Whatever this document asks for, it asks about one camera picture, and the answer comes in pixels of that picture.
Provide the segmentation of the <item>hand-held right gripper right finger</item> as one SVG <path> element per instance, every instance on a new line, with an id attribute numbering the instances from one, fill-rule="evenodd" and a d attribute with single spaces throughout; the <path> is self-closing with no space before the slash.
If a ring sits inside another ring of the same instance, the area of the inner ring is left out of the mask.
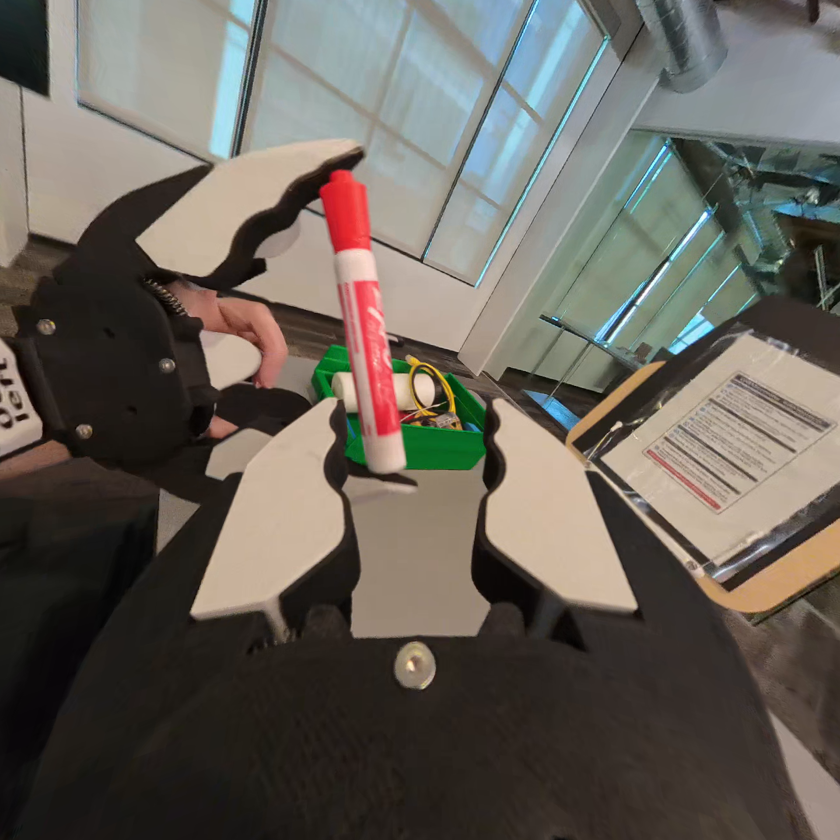
<path id="1" fill-rule="evenodd" d="M 486 407 L 484 442 L 471 557 L 478 593 L 514 605 L 532 637 L 559 638 L 573 611 L 635 617 L 637 598 L 578 459 L 502 398 Z"/>

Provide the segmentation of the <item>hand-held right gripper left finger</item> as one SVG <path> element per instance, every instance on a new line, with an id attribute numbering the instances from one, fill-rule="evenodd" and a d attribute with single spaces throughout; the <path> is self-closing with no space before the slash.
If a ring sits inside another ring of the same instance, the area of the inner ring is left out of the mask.
<path id="1" fill-rule="evenodd" d="M 198 586 L 192 619 L 258 614 L 274 640 L 288 640 L 314 606 L 351 615 L 361 557 L 343 491 L 346 436 L 343 405 L 329 398 L 249 461 Z"/>

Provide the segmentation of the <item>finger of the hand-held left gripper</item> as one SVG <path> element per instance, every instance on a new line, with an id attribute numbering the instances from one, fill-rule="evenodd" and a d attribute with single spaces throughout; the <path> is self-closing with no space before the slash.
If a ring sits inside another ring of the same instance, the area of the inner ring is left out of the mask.
<path id="1" fill-rule="evenodd" d="M 265 242 L 293 228 L 338 171 L 364 158 L 354 140 L 316 140 L 218 164 L 137 238 L 157 269 L 212 291 L 247 280 Z"/>
<path id="2" fill-rule="evenodd" d="M 300 420 L 271 438 L 247 427 L 213 448 L 206 475 L 242 473 L 238 494 L 248 500 L 264 490 L 281 506 L 341 506 L 342 498 L 371 501 L 417 493 L 414 479 L 380 476 L 343 455 L 344 420 Z"/>

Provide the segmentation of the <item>green plastic bin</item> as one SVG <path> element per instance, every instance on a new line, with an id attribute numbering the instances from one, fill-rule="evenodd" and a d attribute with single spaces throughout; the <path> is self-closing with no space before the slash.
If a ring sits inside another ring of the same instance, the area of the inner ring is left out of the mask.
<path id="1" fill-rule="evenodd" d="M 334 396 L 332 379 L 337 373 L 350 373 L 350 358 L 344 346 L 333 344 L 327 348 L 311 376 L 317 402 Z M 444 377 L 454 394 L 455 412 L 463 429 L 405 424 L 403 441 L 407 469 L 469 470 L 485 454 L 485 408 L 455 374 L 446 373 Z"/>

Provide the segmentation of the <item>red whiteboard marker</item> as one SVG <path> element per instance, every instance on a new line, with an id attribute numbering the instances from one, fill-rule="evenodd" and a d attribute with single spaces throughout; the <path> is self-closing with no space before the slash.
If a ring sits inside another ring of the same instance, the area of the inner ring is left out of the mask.
<path id="1" fill-rule="evenodd" d="M 334 252 L 365 463 L 372 473 L 393 474 L 406 467 L 406 453 L 367 193 L 350 171 L 339 170 L 321 188 L 320 198 Z"/>

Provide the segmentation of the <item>grey desk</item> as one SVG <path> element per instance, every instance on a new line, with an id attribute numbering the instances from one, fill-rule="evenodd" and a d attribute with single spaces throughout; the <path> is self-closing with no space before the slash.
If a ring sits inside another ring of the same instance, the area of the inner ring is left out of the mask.
<path id="1" fill-rule="evenodd" d="M 418 491 L 350 501 L 360 550 L 360 582 L 353 592 L 353 633 L 361 637 L 471 635 L 487 603 L 470 577 L 476 515 L 484 493 L 483 460 L 471 470 L 407 471 Z M 223 515 L 207 503 L 161 493 L 154 571 L 173 585 L 170 560 L 200 549 L 209 554 Z"/>

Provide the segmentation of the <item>person's left hand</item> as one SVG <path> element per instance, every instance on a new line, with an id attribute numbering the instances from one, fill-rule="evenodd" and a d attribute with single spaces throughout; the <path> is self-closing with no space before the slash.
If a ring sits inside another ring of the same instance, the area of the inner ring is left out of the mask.
<path id="1" fill-rule="evenodd" d="M 259 389 L 274 386 L 288 358 L 288 347 L 279 324 L 267 305 L 236 297 L 219 297 L 215 291 L 197 291 L 185 305 L 202 320 L 206 330 L 234 335 L 255 346 L 261 356 L 252 382 Z"/>

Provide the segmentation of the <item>white roll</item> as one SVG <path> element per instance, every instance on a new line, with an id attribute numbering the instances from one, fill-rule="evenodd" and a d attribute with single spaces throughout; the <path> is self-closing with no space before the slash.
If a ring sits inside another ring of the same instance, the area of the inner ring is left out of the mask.
<path id="1" fill-rule="evenodd" d="M 436 383 L 428 373 L 394 373 L 392 379 L 398 412 L 416 413 L 435 404 Z M 332 377 L 330 384 L 332 393 L 344 403 L 346 411 L 358 413 L 359 399 L 352 373 L 338 372 Z"/>

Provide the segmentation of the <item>laminated instruction sheet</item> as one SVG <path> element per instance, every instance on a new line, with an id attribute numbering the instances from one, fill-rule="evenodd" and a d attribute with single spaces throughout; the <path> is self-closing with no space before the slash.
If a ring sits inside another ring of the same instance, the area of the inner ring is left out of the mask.
<path id="1" fill-rule="evenodd" d="M 838 363 L 739 329 L 615 420 L 587 458 L 731 592 L 838 521 Z"/>

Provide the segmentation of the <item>frosted glass window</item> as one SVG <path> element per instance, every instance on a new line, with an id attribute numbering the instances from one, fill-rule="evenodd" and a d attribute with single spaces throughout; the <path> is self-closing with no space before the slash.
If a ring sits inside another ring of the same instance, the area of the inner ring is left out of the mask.
<path id="1" fill-rule="evenodd" d="M 207 159 L 364 147 L 374 238 L 477 286 L 620 27 L 606 2 L 83 1 L 82 104 Z"/>

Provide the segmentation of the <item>instruction sheet display stand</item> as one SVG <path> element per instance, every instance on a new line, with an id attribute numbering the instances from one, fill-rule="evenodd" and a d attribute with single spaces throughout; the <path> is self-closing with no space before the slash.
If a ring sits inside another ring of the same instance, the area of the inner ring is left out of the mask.
<path id="1" fill-rule="evenodd" d="M 649 397 L 686 372 L 703 351 L 725 335 L 749 329 L 813 354 L 827 364 L 838 363 L 838 317 L 786 297 L 767 297 L 711 330 L 667 361 L 649 364 L 633 373 L 615 391 L 572 427 L 566 445 L 602 475 L 642 521 L 662 540 L 692 575 L 700 588 L 720 606 L 748 615 L 766 616 L 811 591 L 838 573 L 838 521 L 795 547 L 733 591 L 692 570 L 688 561 L 655 525 L 648 524 L 624 494 L 591 465 L 587 452 L 615 420 L 625 418 Z"/>

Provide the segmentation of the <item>glass railing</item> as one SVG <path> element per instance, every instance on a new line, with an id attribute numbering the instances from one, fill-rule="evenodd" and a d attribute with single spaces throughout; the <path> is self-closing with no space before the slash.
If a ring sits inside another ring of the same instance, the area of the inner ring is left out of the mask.
<path id="1" fill-rule="evenodd" d="M 543 273 L 511 366 L 603 393 L 628 363 L 680 352 L 775 293 L 790 242 L 761 180 L 768 151 L 631 131 Z"/>

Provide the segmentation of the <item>silver ventilation duct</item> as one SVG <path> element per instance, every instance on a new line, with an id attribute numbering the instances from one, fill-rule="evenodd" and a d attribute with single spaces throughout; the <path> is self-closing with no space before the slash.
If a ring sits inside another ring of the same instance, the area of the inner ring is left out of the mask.
<path id="1" fill-rule="evenodd" d="M 713 1 L 636 1 L 635 5 L 663 61 L 664 87 L 691 93 L 718 73 L 728 46 Z"/>

